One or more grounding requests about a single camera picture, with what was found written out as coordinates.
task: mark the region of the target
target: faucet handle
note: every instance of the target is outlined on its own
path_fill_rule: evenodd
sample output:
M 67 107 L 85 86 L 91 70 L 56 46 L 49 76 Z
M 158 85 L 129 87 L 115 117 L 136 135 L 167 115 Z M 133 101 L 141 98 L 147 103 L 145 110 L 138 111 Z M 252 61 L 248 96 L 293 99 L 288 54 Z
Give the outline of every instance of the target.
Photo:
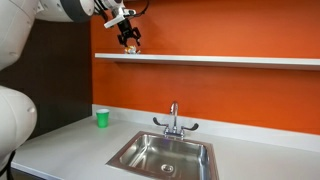
M 153 118 L 153 122 L 154 122 L 156 125 L 158 125 L 158 126 L 166 126 L 166 127 L 169 127 L 169 124 L 160 124 L 160 123 L 158 122 L 158 120 L 157 120 L 156 117 Z
M 194 131 L 194 130 L 197 130 L 198 127 L 199 127 L 199 124 L 195 123 L 192 128 L 186 128 L 184 126 L 181 126 L 181 130 L 186 129 L 186 130 L 189 130 L 189 131 Z

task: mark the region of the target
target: counter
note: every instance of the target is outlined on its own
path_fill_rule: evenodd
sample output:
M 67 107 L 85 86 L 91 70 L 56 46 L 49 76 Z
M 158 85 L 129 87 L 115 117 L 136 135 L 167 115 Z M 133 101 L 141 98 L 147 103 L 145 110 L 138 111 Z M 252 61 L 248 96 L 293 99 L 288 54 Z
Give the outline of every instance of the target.
M 110 119 L 99 129 L 95 117 L 27 141 L 12 167 L 44 179 L 143 180 L 106 165 L 137 132 L 162 134 L 163 127 Z M 220 180 L 316 180 L 320 153 L 188 132 L 186 139 L 213 145 Z

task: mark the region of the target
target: sink basin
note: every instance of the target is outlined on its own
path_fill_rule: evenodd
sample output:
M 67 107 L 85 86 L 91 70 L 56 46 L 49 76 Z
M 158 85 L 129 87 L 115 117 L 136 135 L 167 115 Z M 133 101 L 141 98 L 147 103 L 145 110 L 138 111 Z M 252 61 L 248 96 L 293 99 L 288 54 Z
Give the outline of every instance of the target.
M 107 164 L 156 179 L 218 179 L 211 144 L 143 131 Z

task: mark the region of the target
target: green cup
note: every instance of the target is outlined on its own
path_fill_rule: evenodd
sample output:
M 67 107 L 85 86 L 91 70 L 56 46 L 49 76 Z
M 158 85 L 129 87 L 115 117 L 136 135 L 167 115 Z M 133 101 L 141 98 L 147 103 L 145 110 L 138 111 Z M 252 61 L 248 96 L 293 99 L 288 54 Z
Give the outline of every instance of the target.
M 109 121 L 109 109 L 99 109 L 96 112 L 97 115 L 97 121 L 98 121 L 98 127 L 99 128 L 105 128 L 108 126 Z

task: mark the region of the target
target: white shelf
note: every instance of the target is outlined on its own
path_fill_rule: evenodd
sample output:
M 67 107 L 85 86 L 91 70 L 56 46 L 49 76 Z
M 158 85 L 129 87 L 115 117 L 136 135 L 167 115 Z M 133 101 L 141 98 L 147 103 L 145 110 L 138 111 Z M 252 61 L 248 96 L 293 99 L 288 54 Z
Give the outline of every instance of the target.
M 230 56 L 180 56 L 95 53 L 96 58 L 114 62 L 156 63 L 198 66 L 224 66 L 267 69 L 320 70 L 320 59 L 308 58 L 261 58 Z

